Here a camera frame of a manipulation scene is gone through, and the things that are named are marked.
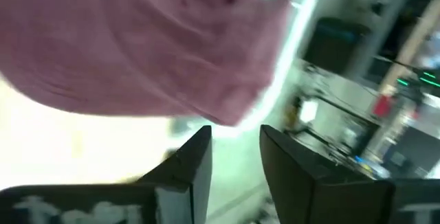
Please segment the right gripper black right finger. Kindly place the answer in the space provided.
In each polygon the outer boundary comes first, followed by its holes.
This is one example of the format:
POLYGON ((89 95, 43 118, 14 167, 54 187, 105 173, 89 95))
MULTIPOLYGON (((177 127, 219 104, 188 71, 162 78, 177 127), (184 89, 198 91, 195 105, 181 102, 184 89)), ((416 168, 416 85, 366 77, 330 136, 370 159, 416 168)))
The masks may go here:
POLYGON ((437 179, 374 180, 269 125, 259 144, 281 223, 439 224, 437 179))

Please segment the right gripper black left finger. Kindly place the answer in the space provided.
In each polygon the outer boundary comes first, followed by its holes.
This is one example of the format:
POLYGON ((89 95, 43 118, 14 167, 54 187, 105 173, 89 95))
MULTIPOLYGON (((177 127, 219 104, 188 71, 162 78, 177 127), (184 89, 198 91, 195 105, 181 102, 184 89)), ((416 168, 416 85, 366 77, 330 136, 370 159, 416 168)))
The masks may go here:
POLYGON ((205 223, 212 176, 212 129, 132 183, 28 185, 1 191, 2 224, 205 223))

